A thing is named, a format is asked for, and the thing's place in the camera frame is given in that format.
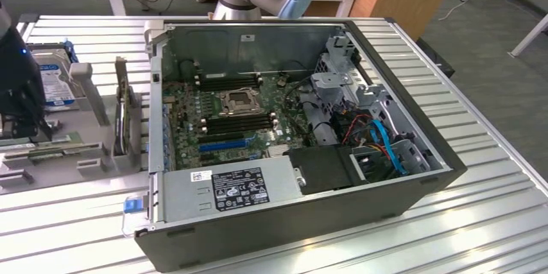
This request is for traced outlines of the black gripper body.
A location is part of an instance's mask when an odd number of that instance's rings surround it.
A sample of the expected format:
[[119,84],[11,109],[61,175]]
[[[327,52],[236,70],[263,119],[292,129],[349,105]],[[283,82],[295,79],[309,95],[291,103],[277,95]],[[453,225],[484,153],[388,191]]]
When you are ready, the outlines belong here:
[[40,67],[11,26],[1,36],[1,114],[41,119],[44,104]]

